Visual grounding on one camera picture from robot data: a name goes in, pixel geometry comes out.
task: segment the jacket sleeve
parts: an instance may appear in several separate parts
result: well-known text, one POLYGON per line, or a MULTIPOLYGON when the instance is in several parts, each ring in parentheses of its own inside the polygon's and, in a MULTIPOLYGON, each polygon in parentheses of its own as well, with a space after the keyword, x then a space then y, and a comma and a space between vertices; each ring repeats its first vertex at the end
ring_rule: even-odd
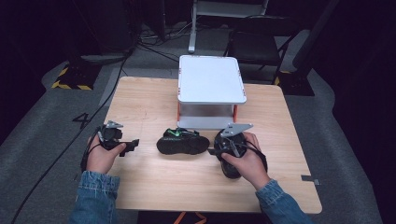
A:
POLYGON ((84 171, 69 223, 117 223, 119 185, 119 177, 84 171))
POLYGON ((276 224, 313 223, 297 202, 272 179, 256 191, 262 211, 276 224))

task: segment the person's left hand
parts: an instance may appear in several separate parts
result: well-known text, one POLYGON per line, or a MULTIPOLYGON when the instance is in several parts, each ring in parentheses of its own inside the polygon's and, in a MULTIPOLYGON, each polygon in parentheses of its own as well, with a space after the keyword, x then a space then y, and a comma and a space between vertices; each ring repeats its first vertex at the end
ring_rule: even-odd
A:
POLYGON ((96 135, 90 146, 91 152, 87 161, 87 171, 93 171, 104 175, 107 174, 113 166, 114 160, 125 147, 125 143, 122 143, 111 150, 106 150, 100 145, 99 137, 96 135))

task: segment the hazard tape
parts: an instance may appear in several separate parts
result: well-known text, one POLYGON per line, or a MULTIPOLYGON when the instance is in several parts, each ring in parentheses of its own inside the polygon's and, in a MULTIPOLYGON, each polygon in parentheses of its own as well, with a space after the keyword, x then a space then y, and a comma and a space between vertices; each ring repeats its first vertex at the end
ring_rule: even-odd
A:
POLYGON ((276 86, 280 86, 280 78, 279 78, 279 76, 282 76, 283 74, 290 74, 291 75, 291 72, 290 71, 279 71, 278 72, 278 74, 277 74, 277 76, 276 76, 276 79, 275 79, 275 81, 274 81, 274 85, 276 85, 276 86))
POLYGON ((92 80, 78 80, 77 77, 72 77, 70 74, 67 73, 69 71, 69 64, 64 66, 61 73, 56 78, 55 82, 52 84, 52 88, 60 88, 65 90, 84 90, 84 91, 91 91, 93 90, 93 82, 92 80))

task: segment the white lid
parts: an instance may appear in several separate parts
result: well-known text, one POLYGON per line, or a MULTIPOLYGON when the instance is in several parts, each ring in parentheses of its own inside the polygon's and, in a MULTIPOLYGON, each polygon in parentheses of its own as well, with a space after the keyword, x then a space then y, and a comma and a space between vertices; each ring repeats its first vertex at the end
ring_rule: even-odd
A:
POLYGON ((241 105, 247 100, 232 57, 180 56, 178 100, 182 104, 241 105))

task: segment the yellow black tape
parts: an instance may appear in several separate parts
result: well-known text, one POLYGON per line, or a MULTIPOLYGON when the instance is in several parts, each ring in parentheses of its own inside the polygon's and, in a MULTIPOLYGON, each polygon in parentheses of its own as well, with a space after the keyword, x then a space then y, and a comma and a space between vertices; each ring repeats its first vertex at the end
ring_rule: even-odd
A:
MULTIPOLYGON (((282 75, 282 74, 291 74, 291 72, 290 71, 279 71, 279 74, 280 75, 282 75)), ((274 85, 276 85, 276 86, 279 86, 279 84, 280 84, 279 74, 276 76, 276 79, 275 79, 275 82, 274 82, 274 85)))
POLYGON ((93 90, 93 82, 93 78, 81 78, 70 72, 69 64, 67 64, 52 84, 52 88, 91 91, 93 90))

